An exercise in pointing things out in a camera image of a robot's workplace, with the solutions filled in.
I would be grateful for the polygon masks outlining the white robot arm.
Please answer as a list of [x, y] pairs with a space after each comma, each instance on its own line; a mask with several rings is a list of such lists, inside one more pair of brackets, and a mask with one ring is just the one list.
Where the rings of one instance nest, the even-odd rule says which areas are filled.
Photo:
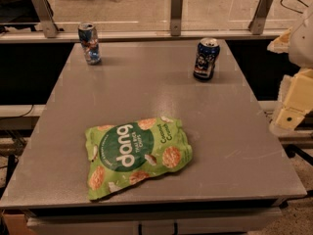
[[300, 67], [295, 75], [283, 76], [271, 116], [270, 131], [277, 136], [288, 135], [313, 111], [313, 4], [267, 49], [287, 53], [289, 61]]

